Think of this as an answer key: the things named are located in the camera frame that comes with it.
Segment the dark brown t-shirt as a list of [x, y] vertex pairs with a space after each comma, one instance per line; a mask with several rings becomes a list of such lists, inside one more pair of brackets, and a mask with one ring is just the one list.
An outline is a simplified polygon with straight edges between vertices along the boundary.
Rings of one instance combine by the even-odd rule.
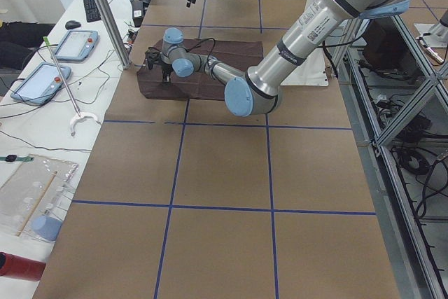
[[[167, 55], [169, 48], [160, 40], [160, 65], [148, 70], [146, 61], [137, 72], [141, 94], [147, 99], [224, 100], [225, 84], [263, 58], [261, 42], [186, 39], [176, 46], [176, 59]], [[171, 64], [171, 83], [162, 84], [162, 64]]]

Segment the far blue teach pendant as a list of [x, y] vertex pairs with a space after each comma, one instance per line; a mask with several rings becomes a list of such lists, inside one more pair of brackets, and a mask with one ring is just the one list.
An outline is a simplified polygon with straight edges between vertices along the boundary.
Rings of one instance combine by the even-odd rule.
[[83, 62], [99, 40], [98, 31], [70, 29], [58, 44], [55, 57], [61, 62]]

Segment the blue teach pendant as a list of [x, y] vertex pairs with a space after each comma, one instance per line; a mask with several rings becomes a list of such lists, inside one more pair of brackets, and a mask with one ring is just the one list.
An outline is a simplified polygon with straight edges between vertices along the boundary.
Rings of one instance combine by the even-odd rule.
[[63, 86], [62, 78], [54, 64], [42, 62], [10, 94], [18, 102], [43, 105], [51, 100]]
[[58, 44], [55, 57], [61, 62], [83, 62], [99, 40], [98, 31], [70, 29]]

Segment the black keyboard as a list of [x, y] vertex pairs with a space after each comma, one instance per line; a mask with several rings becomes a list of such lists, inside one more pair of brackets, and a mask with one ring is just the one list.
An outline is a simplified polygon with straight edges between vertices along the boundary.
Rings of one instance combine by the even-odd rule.
[[95, 0], [83, 0], [85, 16], [87, 22], [96, 22], [101, 20], [101, 14]]

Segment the black computer mouse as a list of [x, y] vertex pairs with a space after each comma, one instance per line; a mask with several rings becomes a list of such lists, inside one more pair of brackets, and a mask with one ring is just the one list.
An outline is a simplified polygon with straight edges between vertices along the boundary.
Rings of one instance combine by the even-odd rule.
[[79, 27], [81, 27], [81, 23], [76, 20], [69, 20], [65, 23], [65, 29], [67, 30], [77, 29]]

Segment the near blue teach pendant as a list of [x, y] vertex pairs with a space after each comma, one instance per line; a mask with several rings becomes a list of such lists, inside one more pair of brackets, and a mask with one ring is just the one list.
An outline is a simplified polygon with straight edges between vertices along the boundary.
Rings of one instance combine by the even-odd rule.
[[43, 105], [51, 100], [63, 86], [62, 78], [54, 64], [42, 62], [10, 94], [18, 102]]

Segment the person in yellow shirt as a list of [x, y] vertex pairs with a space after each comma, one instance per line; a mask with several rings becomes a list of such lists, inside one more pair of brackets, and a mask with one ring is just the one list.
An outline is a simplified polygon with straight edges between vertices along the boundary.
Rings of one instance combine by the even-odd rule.
[[54, 24], [1, 21], [1, 67], [22, 70]]

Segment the clear plastic bag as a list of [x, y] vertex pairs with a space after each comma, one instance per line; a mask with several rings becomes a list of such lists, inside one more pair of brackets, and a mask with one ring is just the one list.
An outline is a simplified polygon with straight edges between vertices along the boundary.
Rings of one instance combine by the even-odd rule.
[[71, 180], [78, 164], [31, 154], [32, 162], [19, 162], [17, 169], [1, 186], [1, 231], [50, 242], [32, 230], [38, 216], [50, 216], [62, 223], [76, 189]]

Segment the blue plastic cup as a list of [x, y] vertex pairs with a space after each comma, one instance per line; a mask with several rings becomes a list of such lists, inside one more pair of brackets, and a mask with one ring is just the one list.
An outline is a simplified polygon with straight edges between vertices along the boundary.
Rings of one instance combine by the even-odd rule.
[[62, 222], [50, 216], [38, 216], [31, 222], [32, 230], [42, 238], [54, 242], [59, 235]]

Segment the red cylinder bottle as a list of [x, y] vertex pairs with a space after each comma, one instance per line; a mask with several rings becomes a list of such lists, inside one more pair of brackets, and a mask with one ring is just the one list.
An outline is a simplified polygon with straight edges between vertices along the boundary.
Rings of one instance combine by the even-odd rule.
[[46, 263], [1, 252], [1, 276], [27, 281], [39, 281]]

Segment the aluminium frame post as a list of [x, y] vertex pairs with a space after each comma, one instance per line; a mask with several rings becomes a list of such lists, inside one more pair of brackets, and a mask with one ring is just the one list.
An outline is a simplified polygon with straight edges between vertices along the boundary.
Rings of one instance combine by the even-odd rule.
[[101, 19], [104, 23], [108, 37], [113, 44], [116, 54], [119, 57], [120, 63], [123, 69], [128, 69], [130, 67], [130, 58], [127, 50], [124, 46], [123, 40], [121, 39], [120, 32], [118, 31], [118, 26], [116, 24], [115, 18], [109, 6], [108, 0], [95, 0], [95, 3], [99, 9]]

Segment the aluminium frame rack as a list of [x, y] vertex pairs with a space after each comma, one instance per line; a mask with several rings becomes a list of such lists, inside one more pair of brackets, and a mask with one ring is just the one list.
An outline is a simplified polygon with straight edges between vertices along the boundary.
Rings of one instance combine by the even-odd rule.
[[326, 41], [403, 298], [447, 297], [447, 47], [414, 26], [445, 11], [348, 20]]

